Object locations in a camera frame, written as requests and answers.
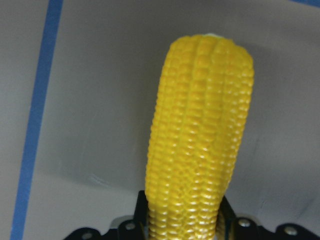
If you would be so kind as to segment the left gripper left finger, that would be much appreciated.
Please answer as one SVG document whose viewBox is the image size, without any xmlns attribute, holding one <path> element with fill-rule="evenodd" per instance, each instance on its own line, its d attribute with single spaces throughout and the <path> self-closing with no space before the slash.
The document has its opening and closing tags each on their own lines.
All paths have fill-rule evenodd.
<svg viewBox="0 0 320 240">
<path fill-rule="evenodd" d="M 131 219 L 123 221 L 117 228 L 119 240 L 148 240 L 148 201 L 144 190 L 138 192 L 136 205 Z"/>
</svg>

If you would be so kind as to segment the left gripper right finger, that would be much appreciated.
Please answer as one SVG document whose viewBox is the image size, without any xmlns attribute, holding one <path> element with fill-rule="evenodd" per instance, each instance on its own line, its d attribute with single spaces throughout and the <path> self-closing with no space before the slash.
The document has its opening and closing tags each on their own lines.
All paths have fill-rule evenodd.
<svg viewBox="0 0 320 240">
<path fill-rule="evenodd" d="M 218 209 L 216 223 L 217 240 L 259 240 L 259 228 L 246 216 L 237 216 L 224 196 Z"/>
</svg>

